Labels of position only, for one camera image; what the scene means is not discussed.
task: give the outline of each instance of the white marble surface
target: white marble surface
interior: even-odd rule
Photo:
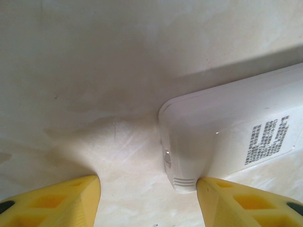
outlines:
[[[303,62],[302,14],[299,0],[2,1],[0,200],[97,173],[95,226],[203,226],[165,175],[157,112]],[[231,180],[303,201],[302,158]]]

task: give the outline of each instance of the black rubber pad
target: black rubber pad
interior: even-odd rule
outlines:
[[[4,211],[6,211],[8,208],[10,208],[14,204],[15,204],[15,202],[12,200],[0,203],[0,214],[2,214]]]
[[[301,216],[303,217],[303,206],[298,204],[298,203],[294,203],[294,202],[288,202],[287,205],[295,210],[297,213],[301,214]]]

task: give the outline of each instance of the stain on surface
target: stain on surface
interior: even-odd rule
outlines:
[[[0,153],[0,165],[11,159],[11,154]]]

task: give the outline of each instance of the white plastic device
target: white plastic device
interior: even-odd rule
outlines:
[[[303,63],[167,101],[165,170],[179,193],[303,149]]]

